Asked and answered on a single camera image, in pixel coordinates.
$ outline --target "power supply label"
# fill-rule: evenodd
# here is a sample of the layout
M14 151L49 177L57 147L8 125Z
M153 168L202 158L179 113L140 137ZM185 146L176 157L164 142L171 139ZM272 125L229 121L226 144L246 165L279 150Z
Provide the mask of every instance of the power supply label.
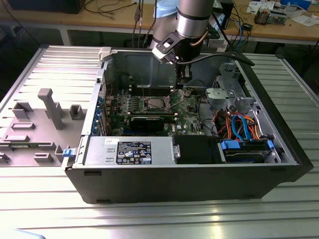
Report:
M116 163L152 164L151 142L119 142Z

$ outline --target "wire bundle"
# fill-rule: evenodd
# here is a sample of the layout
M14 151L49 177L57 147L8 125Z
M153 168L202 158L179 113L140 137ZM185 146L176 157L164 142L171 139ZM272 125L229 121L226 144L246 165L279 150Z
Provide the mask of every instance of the wire bundle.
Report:
M227 139L244 141L243 137L240 135L241 130L244 129L246 139L260 139L258 136L257 123L252 118L236 112L230 112L229 114L224 112L224 114L226 125L219 130L217 133L218 136ZM219 112L215 115L213 122L215 122L218 115L220 115ZM242 126L238 131L236 131L236 122L242 123ZM221 134L225 129L227 129L227 133L222 136Z

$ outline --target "side panel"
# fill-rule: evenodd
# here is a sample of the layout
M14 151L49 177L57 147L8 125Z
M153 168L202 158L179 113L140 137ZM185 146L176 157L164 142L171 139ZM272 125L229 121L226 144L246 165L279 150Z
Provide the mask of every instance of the side panel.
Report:
M301 166L69 169L86 203L142 203L262 198Z

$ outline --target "blue latch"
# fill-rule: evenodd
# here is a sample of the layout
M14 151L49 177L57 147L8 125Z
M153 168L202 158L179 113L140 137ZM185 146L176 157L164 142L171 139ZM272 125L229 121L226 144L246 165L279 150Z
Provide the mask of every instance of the blue latch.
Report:
M224 140L221 143L221 148L225 149L240 149L240 144L238 141L235 140Z
M274 149L274 143L273 143L271 140L268 140L268 141L267 141L267 144L268 144L268 146L269 146L269 148L270 148L271 150Z
M73 158L76 156L76 151L77 151L77 148L68 148L68 149L65 149L63 150L63 157L70 157L70 158Z

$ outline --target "blue release tab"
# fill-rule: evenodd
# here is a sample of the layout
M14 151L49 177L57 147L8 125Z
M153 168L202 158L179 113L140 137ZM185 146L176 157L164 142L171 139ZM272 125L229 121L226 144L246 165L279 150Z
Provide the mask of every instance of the blue release tab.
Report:
M271 140L268 140L267 144L268 144L270 149L274 149L274 143Z
M221 143L221 149L222 149L222 150L227 149L227 145L225 144L225 141L222 141L222 143Z
M179 0L162 0L156 6L156 18L170 16L177 13Z
M224 140L221 143L221 148L224 149L240 149L240 144L235 140Z
M63 150L63 157L71 157L73 158L76 155L76 148L68 148Z

